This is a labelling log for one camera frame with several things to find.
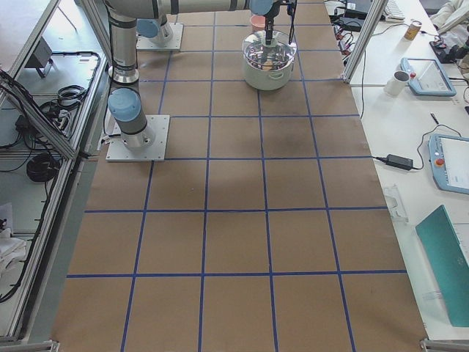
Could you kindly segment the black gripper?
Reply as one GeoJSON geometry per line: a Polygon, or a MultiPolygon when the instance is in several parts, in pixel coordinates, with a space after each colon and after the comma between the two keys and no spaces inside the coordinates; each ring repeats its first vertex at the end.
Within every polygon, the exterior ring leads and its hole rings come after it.
{"type": "Polygon", "coordinates": [[[272,44],[273,39],[273,21],[276,16],[281,12],[281,8],[284,7],[287,11],[288,16],[293,15],[293,1],[289,0],[278,0],[273,1],[272,7],[264,15],[265,21],[265,45],[269,46],[272,44]]]}

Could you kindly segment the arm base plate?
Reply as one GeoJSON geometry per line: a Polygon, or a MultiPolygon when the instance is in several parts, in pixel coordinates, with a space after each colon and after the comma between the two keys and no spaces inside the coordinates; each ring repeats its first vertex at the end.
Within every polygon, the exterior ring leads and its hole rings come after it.
{"type": "Polygon", "coordinates": [[[114,123],[113,134],[118,137],[110,139],[107,161],[136,162],[163,161],[169,132],[169,115],[147,115],[147,126],[139,134],[122,134],[114,123]]]}
{"type": "Polygon", "coordinates": [[[138,51],[179,51],[182,44],[182,23],[166,23],[155,37],[138,35],[138,51]]]}

